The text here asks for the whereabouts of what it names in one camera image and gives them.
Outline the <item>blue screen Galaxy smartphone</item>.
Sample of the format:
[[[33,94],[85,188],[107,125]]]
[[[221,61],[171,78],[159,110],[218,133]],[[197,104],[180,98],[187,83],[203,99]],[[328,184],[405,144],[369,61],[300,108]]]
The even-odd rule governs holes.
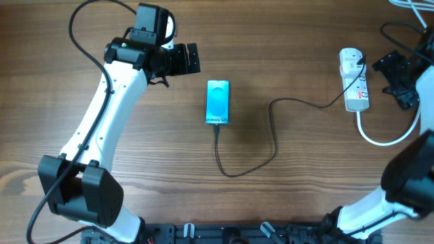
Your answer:
[[[227,80],[207,82],[205,122],[207,124],[229,123],[230,85]]]

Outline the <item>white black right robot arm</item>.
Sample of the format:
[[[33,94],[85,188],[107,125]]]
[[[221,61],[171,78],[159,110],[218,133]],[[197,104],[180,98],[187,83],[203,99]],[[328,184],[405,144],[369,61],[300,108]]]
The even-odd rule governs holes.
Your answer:
[[[324,216],[316,236],[324,243],[356,243],[382,227],[433,212],[433,28],[424,30],[407,71],[395,71],[418,95],[420,136],[383,171],[380,186],[352,205]]]

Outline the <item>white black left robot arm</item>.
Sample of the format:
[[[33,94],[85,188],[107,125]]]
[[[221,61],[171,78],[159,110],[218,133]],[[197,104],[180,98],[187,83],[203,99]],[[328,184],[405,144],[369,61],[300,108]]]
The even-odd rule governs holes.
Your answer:
[[[144,220],[123,206],[123,189],[111,175],[130,113],[148,86],[200,71],[197,46],[173,42],[172,12],[141,3],[134,14],[135,25],[105,48],[100,84],[77,131],[58,156],[44,156],[38,166],[42,205],[118,243],[152,239]]]

